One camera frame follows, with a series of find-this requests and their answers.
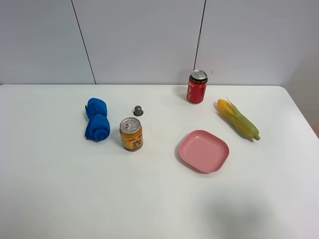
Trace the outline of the red soda can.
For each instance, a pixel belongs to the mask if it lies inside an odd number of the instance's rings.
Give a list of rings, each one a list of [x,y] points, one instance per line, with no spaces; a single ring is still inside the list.
[[[199,104],[204,100],[208,76],[203,70],[194,70],[188,81],[187,100],[192,104]]]

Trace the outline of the small grey capsule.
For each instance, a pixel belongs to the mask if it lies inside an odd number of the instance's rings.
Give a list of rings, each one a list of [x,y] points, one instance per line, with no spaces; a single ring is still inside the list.
[[[135,108],[134,108],[134,115],[135,116],[139,117],[139,116],[143,115],[143,113],[144,113],[144,111],[143,111],[141,106],[135,106]]]

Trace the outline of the corn cob with husk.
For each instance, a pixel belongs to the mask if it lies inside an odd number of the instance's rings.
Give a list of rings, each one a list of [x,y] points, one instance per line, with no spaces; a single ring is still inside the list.
[[[229,100],[219,99],[217,101],[219,115],[231,124],[237,132],[245,139],[259,141],[259,131]]]

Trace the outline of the blue rolled cloth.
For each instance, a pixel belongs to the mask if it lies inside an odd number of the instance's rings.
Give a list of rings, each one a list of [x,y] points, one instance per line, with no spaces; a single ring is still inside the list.
[[[91,98],[85,106],[85,111],[89,119],[85,130],[86,139],[95,142],[105,140],[110,135],[106,103],[100,99]]]

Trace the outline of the yellow drink can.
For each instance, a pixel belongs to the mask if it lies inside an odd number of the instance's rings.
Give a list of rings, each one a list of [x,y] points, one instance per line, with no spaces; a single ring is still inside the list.
[[[143,128],[137,118],[129,117],[120,122],[120,136],[127,151],[137,151],[143,146]]]

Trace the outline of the pink square plate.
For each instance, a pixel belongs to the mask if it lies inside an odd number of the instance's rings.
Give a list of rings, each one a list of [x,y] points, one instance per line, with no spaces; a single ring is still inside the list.
[[[181,160],[201,173],[218,171],[229,156],[228,145],[215,135],[204,131],[192,131],[178,149]]]

